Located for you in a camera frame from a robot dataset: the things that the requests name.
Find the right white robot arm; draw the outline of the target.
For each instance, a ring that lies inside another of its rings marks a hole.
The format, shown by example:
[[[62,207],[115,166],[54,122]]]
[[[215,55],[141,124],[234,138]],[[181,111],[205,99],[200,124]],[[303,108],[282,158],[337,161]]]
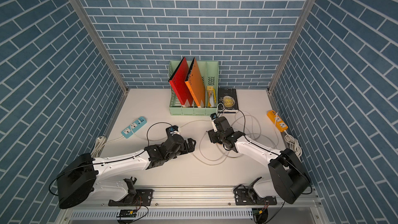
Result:
[[[267,167],[275,192],[285,202],[293,204],[311,186],[309,173],[293,150],[266,147],[248,138],[245,133],[234,131],[224,116],[211,114],[210,119],[210,141],[223,145],[225,150],[249,156]]]

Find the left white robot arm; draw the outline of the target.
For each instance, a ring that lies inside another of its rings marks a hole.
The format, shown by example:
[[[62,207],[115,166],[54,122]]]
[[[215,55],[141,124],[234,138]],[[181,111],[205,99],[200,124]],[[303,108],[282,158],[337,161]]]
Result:
[[[98,183],[105,179],[127,172],[160,167],[179,155],[194,152],[195,146],[196,141],[192,138],[184,140],[179,134],[169,134],[162,144],[150,145],[126,155],[94,158],[90,153],[84,153],[55,179],[59,207],[75,207],[98,191],[104,191],[105,187],[99,186]]]

